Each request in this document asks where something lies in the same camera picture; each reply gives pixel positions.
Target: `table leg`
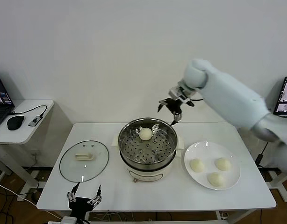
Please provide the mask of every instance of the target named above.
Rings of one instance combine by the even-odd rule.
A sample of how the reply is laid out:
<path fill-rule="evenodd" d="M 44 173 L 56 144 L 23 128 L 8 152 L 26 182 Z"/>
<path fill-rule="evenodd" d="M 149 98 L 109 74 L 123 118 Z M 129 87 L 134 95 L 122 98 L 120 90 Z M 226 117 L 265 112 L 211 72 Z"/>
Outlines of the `table leg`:
<path fill-rule="evenodd" d="M 20 178 L 22 178 L 26 183 L 28 183 L 30 186 L 36 188 L 38 181 L 33 178 L 26 170 L 24 170 L 17 161 L 6 153 L 5 150 L 3 150 L 0 147 L 0 161 L 2 161 L 4 164 L 6 164 L 12 171 L 14 171 Z"/>
<path fill-rule="evenodd" d="M 1 161 L 0 161 L 0 170 L 4 172 L 6 175 L 11 175 L 12 171 L 7 168 Z"/>
<path fill-rule="evenodd" d="M 34 170 L 34 171 L 31 172 L 31 176 L 36 178 L 37 175 L 39 174 L 39 172 L 40 172 L 39 170 Z M 44 189 L 44 187 L 46 185 L 46 181 L 39 181 L 37 184 L 38 184 L 38 186 L 37 186 L 38 188 Z M 24 185 L 24 187 L 22 188 L 21 192 L 20 192 L 20 196 L 21 197 L 17 197 L 17 201 L 19 201 L 19 202 L 24 201 L 24 199 L 22 199 L 22 198 L 26 198 L 27 193 L 29 193 L 29 190 L 31 188 L 35 188 L 35 187 L 30 186 L 28 183 L 26 183 Z"/>
<path fill-rule="evenodd" d="M 238 212 L 230 215 L 226 220 L 228 221 L 229 224 L 233 224 L 233 223 L 238 222 L 240 219 L 248 216 L 249 214 L 251 214 L 254 211 L 255 211 L 255 209 L 238 211 Z"/>
<path fill-rule="evenodd" d="M 272 178 L 272 181 L 266 182 L 269 189 L 277 189 L 282 196 L 284 202 L 287 202 L 287 190 L 285 189 L 283 182 L 287 180 L 287 175 L 281 173 L 277 175 L 273 171 L 268 172 Z"/>

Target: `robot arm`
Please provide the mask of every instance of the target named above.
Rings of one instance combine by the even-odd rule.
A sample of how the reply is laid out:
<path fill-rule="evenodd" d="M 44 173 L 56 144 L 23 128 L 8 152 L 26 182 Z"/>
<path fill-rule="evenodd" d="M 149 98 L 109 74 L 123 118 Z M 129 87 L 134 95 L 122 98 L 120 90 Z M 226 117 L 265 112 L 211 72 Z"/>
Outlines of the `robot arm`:
<path fill-rule="evenodd" d="M 269 114 L 261 96 L 206 60 L 192 60 L 178 83 L 187 98 L 198 91 L 204 101 L 234 126 L 253 128 Z"/>
<path fill-rule="evenodd" d="M 232 125 L 247 127 L 264 141 L 280 139 L 284 144 L 274 151 L 273 163 L 287 173 L 287 118 L 271 114 L 260 95 L 231 75 L 219 71 L 207 60 L 190 61 L 183 79 L 170 89 L 169 95 L 182 104 L 188 103 L 196 92 Z"/>

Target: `black wire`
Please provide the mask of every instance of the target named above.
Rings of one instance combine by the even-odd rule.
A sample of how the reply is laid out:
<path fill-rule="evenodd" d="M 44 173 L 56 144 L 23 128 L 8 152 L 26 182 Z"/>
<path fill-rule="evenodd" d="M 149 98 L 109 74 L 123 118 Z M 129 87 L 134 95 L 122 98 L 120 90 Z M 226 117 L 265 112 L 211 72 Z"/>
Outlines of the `black wire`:
<path fill-rule="evenodd" d="M 4 205 L 3 205 L 2 209 L 0 210 L 0 214 L 3 213 L 4 207 L 5 207 L 6 204 L 7 204 L 7 195 L 5 197 Z"/>
<path fill-rule="evenodd" d="M 171 221 L 172 221 L 172 215 L 171 215 L 171 213 L 170 213 L 170 212 L 168 212 L 168 214 L 170 214 L 170 216 L 171 216 Z"/>
<path fill-rule="evenodd" d="M 82 221 L 83 221 L 83 222 L 86 222 L 87 224 L 90 224 L 90 223 L 89 223 L 87 220 L 85 220 L 85 219 L 83 219 Z"/>
<path fill-rule="evenodd" d="M 29 112 L 29 111 L 32 111 L 32 110 L 34 110 L 34 109 L 36 109 L 36 108 L 39 108 L 39 107 L 42 107 L 42 106 L 45 106 L 45 107 L 46 107 L 45 110 L 44 110 L 44 112 L 41 113 L 41 115 L 40 115 L 40 117 L 42 117 L 42 116 L 44 115 L 44 113 L 46 112 L 47 108 L 48 108 L 46 105 L 36 106 L 35 108 L 32 108 L 32 109 L 30 109 L 30 110 L 28 110 L 28 111 L 20 112 L 20 113 L 16 113 L 15 111 L 13 111 L 13 112 L 10 112 L 9 115 L 27 113 L 27 112 Z"/>
<path fill-rule="evenodd" d="M 265 151 L 265 149 L 266 149 L 268 143 L 269 143 L 269 142 L 267 142 L 266 145 L 265 145 L 265 147 L 263 148 L 263 151 L 261 152 L 261 155 L 263 155 L 263 152 Z"/>
<path fill-rule="evenodd" d="M 25 183 L 22 185 L 22 186 L 20 186 L 19 187 L 19 189 L 16 191 L 16 193 L 18 194 L 19 192 L 20 192 L 20 190 L 22 189 L 22 187 L 25 185 Z M 39 185 L 40 185 L 40 182 L 38 181 L 38 183 L 37 183 L 37 187 L 36 187 L 36 190 L 39 188 Z M 28 194 L 34 194 L 34 192 L 30 192 L 30 193 L 25 193 L 25 194 L 19 194 L 19 195 L 28 195 Z M 8 209 L 7 209 L 7 215 L 9 215 L 9 210 L 10 210 L 10 208 L 11 208 L 11 205 L 12 205 L 12 203 L 13 203 L 13 201 L 14 201 L 14 199 L 16 198 L 15 196 L 16 195 L 12 195 L 13 196 L 13 198 L 12 198 L 12 200 L 11 200 L 11 202 L 10 202 L 10 204 L 8 205 Z"/>

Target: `white wall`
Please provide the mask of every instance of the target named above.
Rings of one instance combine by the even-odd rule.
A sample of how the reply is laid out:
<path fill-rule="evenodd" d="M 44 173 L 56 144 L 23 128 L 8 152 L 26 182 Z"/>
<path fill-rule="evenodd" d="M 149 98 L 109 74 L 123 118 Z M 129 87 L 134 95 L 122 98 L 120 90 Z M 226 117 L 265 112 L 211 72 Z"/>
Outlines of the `white wall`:
<path fill-rule="evenodd" d="M 170 121 L 158 100 L 194 57 L 267 96 L 287 76 L 287 0 L 0 0 L 11 96 L 51 98 L 72 123 Z"/>

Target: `wooden floor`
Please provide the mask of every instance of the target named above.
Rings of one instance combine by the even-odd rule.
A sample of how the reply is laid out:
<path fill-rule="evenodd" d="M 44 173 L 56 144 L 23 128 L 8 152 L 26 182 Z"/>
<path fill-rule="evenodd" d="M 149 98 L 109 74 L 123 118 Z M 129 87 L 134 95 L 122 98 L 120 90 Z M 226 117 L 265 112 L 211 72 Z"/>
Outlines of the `wooden floor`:
<path fill-rule="evenodd" d="M 38 178 L 41 181 L 47 180 L 50 171 L 41 171 Z M 15 174 L 5 176 L 2 180 L 2 185 L 17 192 L 24 184 L 24 182 Z M 0 192 L 5 194 L 5 191 L 0 188 Z M 277 202 L 277 207 L 274 209 L 262 210 L 262 224 L 287 224 L 287 203 L 283 202 L 277 190 L 272 190 L 273 196 Z M 55 217 L 44 212 L 39 211 L 36 207 L 28 202 L 17 202 L 16 197 L 0 195 L 0 211 L 7 213 L 14 217 L 13 224 L 44 224 L 48 221 L 57 221 Z M 231 214 L 233 211 L 224 211 L 224 214 Z M 105 213 L 91 213 L 90 221 L 98 221 L 104 217 Z M 158 221 L 189 221 L 189 220 L 215 220 L 214 212 L 134 212 L 133 218 L 136 221 L 158 220 Z M 107 215 L 105 220 L 111 221 L 132 221 L 132 214 L 129 212 L 120 212 L 118 214 Z M 11 224 L 11 218 L 8 217 L 6 223 L 6 215 L 0 213 L 0 224 Z M 260 211 L 253 212 L 246 218 L 238 222 L 238 224 L 261 224 Z"/>

